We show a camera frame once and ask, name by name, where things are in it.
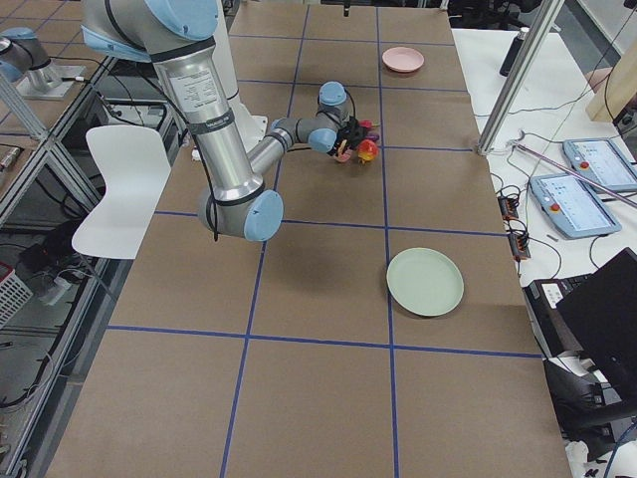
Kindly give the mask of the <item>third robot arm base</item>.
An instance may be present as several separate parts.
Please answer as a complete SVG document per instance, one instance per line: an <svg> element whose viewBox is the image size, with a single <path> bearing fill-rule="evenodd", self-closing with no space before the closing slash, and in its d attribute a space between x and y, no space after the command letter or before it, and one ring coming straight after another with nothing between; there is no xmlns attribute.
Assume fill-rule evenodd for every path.
<svg viewBox="0 0 637 478"><path fill-rule="evenodd" d="M73 83L85 78L85 69L56 63L27 27L1 32L1 76L16 84L23 98L61 100Z"/></svg>

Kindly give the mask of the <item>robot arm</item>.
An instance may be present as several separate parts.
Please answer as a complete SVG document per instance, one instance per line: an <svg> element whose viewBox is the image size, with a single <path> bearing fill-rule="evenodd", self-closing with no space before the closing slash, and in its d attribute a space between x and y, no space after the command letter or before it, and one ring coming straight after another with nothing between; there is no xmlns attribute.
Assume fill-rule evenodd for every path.
<svg viewBox="0 0 637 478"><path fill-rule="evenodd" d="M247 119L229 90L235 71L219 1L86 1L83 36L93 50L149 63L161 90L199 151L208 180L199 217L214 235L269 240L279 230L284 203L264 174L297 143L338 156L368 133L350 112L339 82L323 84L317 113L278 119L252 148L239 119Z"/></svg>

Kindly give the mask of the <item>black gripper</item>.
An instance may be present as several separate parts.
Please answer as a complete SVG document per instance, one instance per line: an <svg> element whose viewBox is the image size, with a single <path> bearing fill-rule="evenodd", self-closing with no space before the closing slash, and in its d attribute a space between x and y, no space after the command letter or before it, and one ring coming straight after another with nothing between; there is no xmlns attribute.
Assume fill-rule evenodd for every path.
<svg viewBox="0 0 637 478"><path fill-rule="evenodd" d="M359 124L357 118L350 118L347 124L339 131L339 145L336 147L336 155L342 155L345 149L357 149L365 139L367 127Z"/></svg>

